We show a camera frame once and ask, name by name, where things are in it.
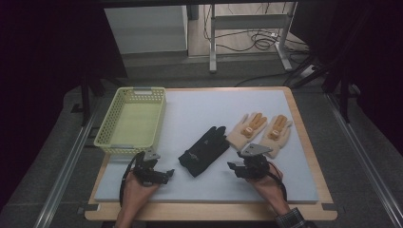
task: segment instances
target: black glove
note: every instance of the black glove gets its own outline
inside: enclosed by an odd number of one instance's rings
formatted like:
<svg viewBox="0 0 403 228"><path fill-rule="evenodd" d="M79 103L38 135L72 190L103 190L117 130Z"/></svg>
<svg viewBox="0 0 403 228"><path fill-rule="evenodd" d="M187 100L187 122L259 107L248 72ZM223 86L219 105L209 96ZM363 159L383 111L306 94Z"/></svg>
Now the black glove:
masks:
<svg viewBox="0 0 403 228"><path fill-rule="evenodd" d="M189 173L196 178L229 148L229 143L224 134L225 126L211 127L190 149L184 151L179 157L181 165L186 167Z"/></svg>

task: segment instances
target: human arm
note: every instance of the human arm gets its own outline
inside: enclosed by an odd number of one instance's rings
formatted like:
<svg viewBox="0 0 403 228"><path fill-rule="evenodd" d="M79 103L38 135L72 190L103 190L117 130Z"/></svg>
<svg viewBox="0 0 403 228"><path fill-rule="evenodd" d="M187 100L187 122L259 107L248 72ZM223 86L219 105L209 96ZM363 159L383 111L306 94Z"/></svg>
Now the human arm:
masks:
<svg viewBox="0 0 403 228"><path fill-rule="evenodd" d="M160 185L157 183L153 183L151 186L143 186L136 176L129 172L125 179L122 208L116 219L115 228L131 227L136 214L159 187Z"/></svg>
<svg viewBox="0 0 403 228"><path fill-rule="evenodd" d="M270 173L282 180L282 173L271 162ZM297 208L290 209L284 199L283 192L277 181L269 176L260 180L246 180L252 184L256 191L267 201L278 215L276 223L280 228L316 228L312 222L307 222Z"/></svg>

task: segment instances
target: metal rail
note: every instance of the metal rail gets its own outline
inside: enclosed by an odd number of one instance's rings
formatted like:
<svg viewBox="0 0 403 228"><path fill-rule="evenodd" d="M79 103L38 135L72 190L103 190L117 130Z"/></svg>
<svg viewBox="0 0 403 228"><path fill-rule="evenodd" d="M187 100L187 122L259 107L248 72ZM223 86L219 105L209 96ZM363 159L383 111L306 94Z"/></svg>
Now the metal rail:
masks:
<svg viewBox="0 0 403 228"><path fill-rule="evenodd" d="M50 226L54 214L56 213L57 207L59 206L60 200L65 193L68 181L70 180L74 167L81 155L81 151L83 150L84 144L86 142L86 137L88 136L95 117L98 114L100 103L101 99L95 98L93 105L94 111L92 112L92 115L90 116L87 124L81 128L80 133L77 136L77 139L68 154L65 164L63 165L59 176L56 179L56 182L53 184L53 187L50 190L44 207L42 208L42 211L35 222L35 228L47 228Z"/></svg>
<svg viewBox="0 0 403 228"><path fill-rule="evenodd" d="M403 214L400 209L399 204L393 196L393 193L387 186L387 184L382 180L381 176L377 172L373 162L365 151L364 146L359 141L356 136L354 130L350 126L349 123L346 123L338 111L338 103L333 94L325 95L328 101L330 102L333 112L336 116L336 119L343 131L346 135L349 143L351 144L358 161L362 165L364 172L367 174L368 179L370 180L371 185L373 186L375 192L377 193L379 199L381 200L383 206L385 207L386 212L394 224L394 227L403 227Z"/></svg>

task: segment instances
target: wrist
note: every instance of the wrist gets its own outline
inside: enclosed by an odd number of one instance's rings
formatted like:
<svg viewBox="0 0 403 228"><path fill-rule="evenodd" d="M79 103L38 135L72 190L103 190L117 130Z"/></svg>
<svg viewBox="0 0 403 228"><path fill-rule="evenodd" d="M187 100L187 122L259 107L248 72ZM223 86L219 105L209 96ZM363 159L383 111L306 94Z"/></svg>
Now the wrist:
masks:
<svg viewBox="0 0 403 228"><path fill-rule="evenodd" d="M290 206L283 198L272 198L268 201L278 216L283 216L291 211Z"/></svg>
<svg viewBox="0 0 403 228"><path fill-rule="evenodd" d="M115 228L129 228L136 217L138 210L136 208L122 208L116 219Z"/></svg>

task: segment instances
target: tan work glove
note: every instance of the tan work glove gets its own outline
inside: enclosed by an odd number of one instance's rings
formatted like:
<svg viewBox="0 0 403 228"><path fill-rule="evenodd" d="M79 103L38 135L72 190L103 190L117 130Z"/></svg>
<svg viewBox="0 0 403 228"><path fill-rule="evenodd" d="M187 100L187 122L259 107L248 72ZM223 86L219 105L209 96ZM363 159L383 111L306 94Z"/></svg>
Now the tan work glove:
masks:
<svg viewBox="0 0 403 228"><path fill-rule="evenodd" d="M238 151L241 151L247 143L255 139L266 125L267 118L263 117L261 113L254 112L249 118L248 114L245 114L228 134L226 140Z"/></svg>
<svg viewBox="0 0 403 228"><path fill-rule="evenodd" d="M273 151L266 153L266 156L271 159L276 157L279 150L287 143L288 138L290 138L290 126L292 124L293 122L287 121L287 118L283 115L273 117L259 143L260 145L268 146L273 149Z"/></svg>

